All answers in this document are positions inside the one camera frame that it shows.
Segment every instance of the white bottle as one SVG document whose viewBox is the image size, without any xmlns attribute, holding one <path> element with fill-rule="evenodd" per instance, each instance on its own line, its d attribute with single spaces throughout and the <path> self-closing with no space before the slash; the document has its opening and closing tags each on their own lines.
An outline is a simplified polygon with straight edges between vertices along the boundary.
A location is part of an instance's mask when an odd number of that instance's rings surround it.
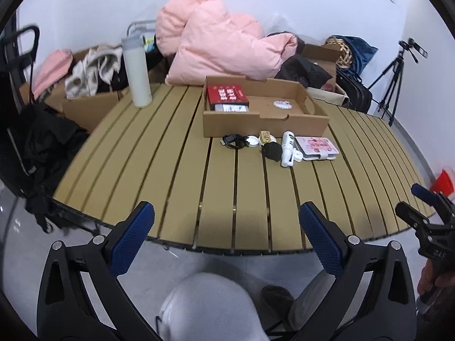
<svg viewBox="0 0 455 341">
<path fill-rule="evenodd" d="M 281 139 L 281 148 L 283 149 L 281 166 L 285 168 L 292 167 L 294 165 L 294 133 L 284 132 Z"/>
<path fill-rule="evenodd" d="M 121 40 L 121 44 L 133 104 L 137 108 L 146 108 L 152 103 L 152 92 L 148 81 L 144 40 L 140 35 L 128 36 Z"/>
</svg>

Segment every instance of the wicker basket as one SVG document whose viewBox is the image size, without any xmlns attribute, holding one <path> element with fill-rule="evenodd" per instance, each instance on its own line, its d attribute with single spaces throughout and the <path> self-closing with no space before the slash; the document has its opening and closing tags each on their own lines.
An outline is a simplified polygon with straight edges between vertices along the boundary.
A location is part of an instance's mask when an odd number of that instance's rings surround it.
<svg viewBox="0 0 455 341">
<path fill-rule="evenodd" d="M 352 65 L 352 51 L 345 42 L 345 40 L 341 38 L 336 38 L 335 36 L 330 36 L 325 41 L 327 45 L 338 44 L 341 47 L 342 54 L 340 58 L 336 61 L 338 67 L 340 68 L 350 68 Z"/>
</svg>

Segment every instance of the white wall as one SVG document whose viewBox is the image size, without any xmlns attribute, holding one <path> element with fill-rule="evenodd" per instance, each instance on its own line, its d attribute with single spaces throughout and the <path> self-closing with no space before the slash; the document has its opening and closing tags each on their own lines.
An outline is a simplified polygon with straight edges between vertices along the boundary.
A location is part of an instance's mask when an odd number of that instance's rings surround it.
<svg viewBox="0 0 455 341">
<path fill-rule="evenodd" d="M 455 168 L 455 39 L 429 0 L 409 0 L 403 39 L 428 52 L 406 53 L 396 118 L 414 140 L 433 173 Z"/>
<path fill-rule="evenodd" d="M 57 48 L 84 49 L 119 43 L 129 23 L 154 18 L 169 0 L 25 0 L 19 24 L 36 22 L 42 30 L 37 62 Z M 365 69 L 370 84 L 396 56 L 406 19 L 407 0 L 223 0 L 232 12 L 252 14 L 265 24 L 280 14 L 298 34 L 325 40 L 332 34 L 362 37 L 379 48 Z M 24 49 L 30 42 L 23 40 Z M 375 88 L 380 98 L 385 84 Z"/>
</svg>

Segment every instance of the silver bolt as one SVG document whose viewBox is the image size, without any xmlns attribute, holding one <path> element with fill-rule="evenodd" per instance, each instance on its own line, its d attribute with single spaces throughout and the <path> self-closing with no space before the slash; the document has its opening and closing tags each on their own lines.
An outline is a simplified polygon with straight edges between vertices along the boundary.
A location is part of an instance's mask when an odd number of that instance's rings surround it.
<svg viewBox="0 0 455 341">
<path fill-rule="evenodd" d="M 398 241 L 392 241 L 390 243 L 390 245 L 392 246 L 392 249 L 395 249 L 395 250 L 401 249 L 401 244 Z"/>
<path fill-rule="evenodd" d="M 99 244 L 101 244 L 103 242 L 104 242 L 104 236 L 99 235 L 99 236 L 96 236 L 96 237 L 93 238 L 93 243 L 95 245 L 99 245 Z"/>
<path fill-rule="evenodd" d="M 357 236 L 352 235 L 352 236 L 348 237 L 348 241 L 350 243 L 352 243 L 353 245 L 358 245 L 360 243 L 360 238 L 358 238 Z"/>
<path fill-rule="evenodd" d="M 61 248 L 61 241 L 55 241 L 53 244 L 52 244 L 52 248 L 54 250 L 58 250 L 59 248 Z"/>
</svg>

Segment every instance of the table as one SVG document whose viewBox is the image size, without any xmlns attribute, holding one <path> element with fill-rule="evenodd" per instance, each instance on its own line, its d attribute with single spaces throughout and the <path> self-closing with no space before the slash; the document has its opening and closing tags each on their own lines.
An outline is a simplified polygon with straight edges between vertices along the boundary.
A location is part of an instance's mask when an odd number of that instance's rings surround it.
<svg viewBox="0 0 455 341">
<path fill-rule="evenodd" d="M 285 169 L 259 148 L 236 151 L 204 138 L 200 87 L 161 85 L 146 109 L 126 94 L 79 151 L 54 199 L 108 226 L 146 200 L 156 212 L 150 240 L 220 254 L 311 249 L 298 219 L 305 201 L 363 240 L 408 228 L 394 214 L 400 201 L 432 213 L 410 193 L 421 176 L 384 121 L 318 103 L 330 117 L 324 136 L 340 155 Z"/>
</svg>

